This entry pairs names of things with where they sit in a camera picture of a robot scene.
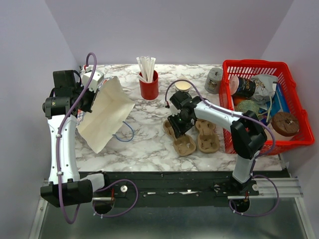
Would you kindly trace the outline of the brown pulp cup carrier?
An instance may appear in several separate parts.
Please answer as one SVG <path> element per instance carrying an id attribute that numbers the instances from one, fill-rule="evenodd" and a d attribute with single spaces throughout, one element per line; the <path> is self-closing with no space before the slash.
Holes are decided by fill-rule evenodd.
<path id="1" fill-rule="evenodd" d="M 216 153 L 220 149 L 218 135 L 214 132 L 216 124 L 198 119 L 195 123 L 198 130 L 197 146 L 203 153 Z"/>
<path id="2" fill-rule="evenodd" d="M 196 144 L 191 136 L 184 134 L 176 138 L 174 130 L 168 120 L 163 123 L 163 129 L 172 138 L 172 145 L 179 156 L 188 156 L 196 151 Z"/>

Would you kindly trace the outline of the red plastic straw holder cup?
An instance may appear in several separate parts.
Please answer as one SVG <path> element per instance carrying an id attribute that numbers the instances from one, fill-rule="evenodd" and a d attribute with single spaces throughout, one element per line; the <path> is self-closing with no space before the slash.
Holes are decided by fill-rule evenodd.
<path id="1" fill-rule="evenodd" d="M 145 83 L 141 80 L 140 82 L 140 91 L 141 96 L 145 100 L 154 100 L 159 95 L 159 76 L 156 70 L 154 70 L 153 74 L 153 82 L 151 83 Z"/>

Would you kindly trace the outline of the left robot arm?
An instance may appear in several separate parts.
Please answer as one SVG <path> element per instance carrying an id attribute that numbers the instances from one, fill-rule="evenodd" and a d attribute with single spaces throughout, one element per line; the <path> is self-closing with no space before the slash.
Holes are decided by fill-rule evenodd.
<path id="1" fill-rule="evenodd" d="M 40 194 L 57 208 L 61 204 L 89 203 L 93 192 L 104 197 L 111 189 L 102 173 L 81 178 L 77 169 L 75 131 L 78 111 L 91 113 L 104 74 L 89 71 L 79 82 L 75 80 L 77 75 L 75 70 L 53 72 L 54 88 L 42 105 L 51 136 L 51 169 L 48 185 L 41 187 Z"/>

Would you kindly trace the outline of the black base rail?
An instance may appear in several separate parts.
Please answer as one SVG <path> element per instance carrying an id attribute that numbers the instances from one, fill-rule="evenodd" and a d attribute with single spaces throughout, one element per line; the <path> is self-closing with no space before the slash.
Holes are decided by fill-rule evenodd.
<path id="1" fill-rule="evenodd" d="M 230 171 L 105 172 L 107 189 L 93 194 L 93 201 L 114 203 L 117 208 L 226 207 L 228 199 L 258 196 L 251 180 L 240 186 Z"/>

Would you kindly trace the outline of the white wrapped straws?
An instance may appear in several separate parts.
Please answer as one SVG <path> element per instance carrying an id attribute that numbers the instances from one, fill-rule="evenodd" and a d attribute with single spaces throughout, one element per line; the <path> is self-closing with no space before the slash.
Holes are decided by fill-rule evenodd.
<path id="1" fill-rule="evenodd" d="M 144 83 L 152 83 L 154 81 L 153 76 L 156 58 L 150 56 L 141 56 L 137 57 L 136 60 L 141 73 L 141 75 L 137 74 L 138 79 Z"/>

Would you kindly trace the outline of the checkered paper takeout bag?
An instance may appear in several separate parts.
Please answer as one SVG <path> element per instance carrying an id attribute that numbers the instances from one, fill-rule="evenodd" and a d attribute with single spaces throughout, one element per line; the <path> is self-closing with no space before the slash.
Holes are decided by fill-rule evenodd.
<path id="1" fill-rule="evenodd" d="M 99 153 L 123 125 L 134 105 L 122 89 L 119 78 L 108 78 L 99 87 L 92 112 L 78 113 L 77 130 L 88 146 Z"/>

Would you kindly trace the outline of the grey marbled block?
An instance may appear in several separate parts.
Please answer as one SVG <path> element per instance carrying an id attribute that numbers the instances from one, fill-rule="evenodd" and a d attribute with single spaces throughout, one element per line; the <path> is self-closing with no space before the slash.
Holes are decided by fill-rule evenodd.
<path id="1" fill-rule="evenodd" d="M 220 68 L 212 68 L 208 72 L 205 82 L 205 89 L 211 94 L 218 94 L 223 76 L 223 70 Z"/>

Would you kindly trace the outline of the dark printed cup in basket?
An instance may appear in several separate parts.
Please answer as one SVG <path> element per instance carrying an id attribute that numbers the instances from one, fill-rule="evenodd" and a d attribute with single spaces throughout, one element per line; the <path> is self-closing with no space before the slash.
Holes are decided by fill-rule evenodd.
<path id="1" fill-rule="evenodd" d="M 249 99 L 256 91 L 256 83 L 246 78 L 232 76 L 229 80 L 229 89 L 232 96 Z"/>

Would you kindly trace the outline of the brown round cake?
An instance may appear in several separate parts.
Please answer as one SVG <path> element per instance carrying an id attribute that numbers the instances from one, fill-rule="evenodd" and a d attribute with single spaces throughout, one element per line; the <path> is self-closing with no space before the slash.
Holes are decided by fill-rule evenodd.
<path id="1" fill-rule="evenodd" d="M 291 113 L 278 112 L 271 118 L 273 129 L 280 135 L 291 137 L 300 130 L 298 119 Z"/>

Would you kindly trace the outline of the crumpled silver snack bag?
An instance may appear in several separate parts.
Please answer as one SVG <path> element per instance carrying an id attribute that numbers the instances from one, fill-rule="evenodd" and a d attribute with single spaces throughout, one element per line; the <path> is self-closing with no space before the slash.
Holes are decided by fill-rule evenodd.
<path id="1" fill-rule="evenodd" d="M 278 83 L 278 77 L 268 74 L 259 74 L 250 78 L 250 81 L 255 83 L 255 92 L 250 98 L 260 106 L 265 105 L 275 95 Z"/>

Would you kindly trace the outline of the blue package in basket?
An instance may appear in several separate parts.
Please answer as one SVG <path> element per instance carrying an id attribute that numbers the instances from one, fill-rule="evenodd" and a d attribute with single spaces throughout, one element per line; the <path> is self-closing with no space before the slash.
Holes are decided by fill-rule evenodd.
<path id="1" fill-rule="evenodd" d="M 279 83 L 276 85 L 275 95 L 272 98 L 270 116 L 273 117 L 278 112 L 290 113 L 283 89 Z"/>

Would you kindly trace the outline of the aluminium frame rail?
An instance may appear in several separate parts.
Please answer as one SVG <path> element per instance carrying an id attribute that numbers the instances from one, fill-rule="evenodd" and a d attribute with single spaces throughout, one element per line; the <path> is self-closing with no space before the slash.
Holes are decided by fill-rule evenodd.
<path id="1" fill-rule="evenodd" d="M 128 197 L 129 193 L 136 195 L 199 195 L 209 192 L 213 196 L 234 200 L 247 200 L 248 198 L 294 198 L 301 197 L 301 187 L 295 178 L 271 178 L 257 177 L 252 180 L 245 189 L 236 191 L 226 187 L 225 183 L 215 181 L 208 186 L 200 184 L 194 188 L 164 188 L 155 189 L 138 188 L 137 184 L 128 179 L 121 179 L 111 183 L 105 188 L 96 189 L 93 183 L 84 179 L 72 182 L 70 185 L 62 185 L 62 199 L 67 206 L 88 203 L 91 201 L 115 201 L 117 198 Z"/>

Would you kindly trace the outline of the green round sponge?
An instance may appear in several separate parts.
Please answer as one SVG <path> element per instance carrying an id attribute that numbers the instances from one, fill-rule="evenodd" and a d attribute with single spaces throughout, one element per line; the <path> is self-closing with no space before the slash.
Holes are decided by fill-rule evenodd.
<path id="1" fill-rule="evenodd" d="M 235 106 L 235 111 L 246 113 L 248 111 L 254 112 L 256 115 L 259 113 L 259 105 L 252 100 L 243 100 Z"/>

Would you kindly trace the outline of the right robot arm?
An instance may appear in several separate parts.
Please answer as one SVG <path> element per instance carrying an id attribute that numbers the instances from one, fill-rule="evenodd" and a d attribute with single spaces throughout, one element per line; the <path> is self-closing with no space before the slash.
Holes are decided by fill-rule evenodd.
<path id="1" fill-rule="evenodd" d="M 167 118 L 176 137 L 185 134 L 200 119 L 214 123 L 231 133 L 237 160 L 228 187 L 235 195 L 245 192 L 247 184 L 252 179 L 251 172 L 255 159 L 267 141 L 264 125 L 256 114 L 252 111 L 233 112 L 200 96 L 193 98 L 189 93 L 182 91 L 174 93 L 169 100 L 179 110 Z"/>

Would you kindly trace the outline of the red plastic basket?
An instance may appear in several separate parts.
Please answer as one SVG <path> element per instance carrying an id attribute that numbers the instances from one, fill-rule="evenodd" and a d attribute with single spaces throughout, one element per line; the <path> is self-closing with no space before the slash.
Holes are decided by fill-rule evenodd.
<path id="1" fill-rule="evenodd" d="M 229 80 L 232 76 L 240 76 L 246 79 L 258 74 L 269 74 L 279 78 L 283 95 L 288 104 L 290 113 L 299 121 L 300 130 L 289 141 L 276 141 L 275 147 L 271 148 L 273 142 L 266 141 L 261 152 L 265 155 L 277 155 L 296 147 L 314 144 L 315 137 L 312 132 L 307 111 L 303 109 L 299 100 L 296 83 L 290 73 L 289 67 L 284 62 L 266 61 L 259 59 L 225 60 L 222 64 L 223 76 L 219 89 L 219 104 L 228 110 L 234 110 L 233 99 L 229 89 Z"/>

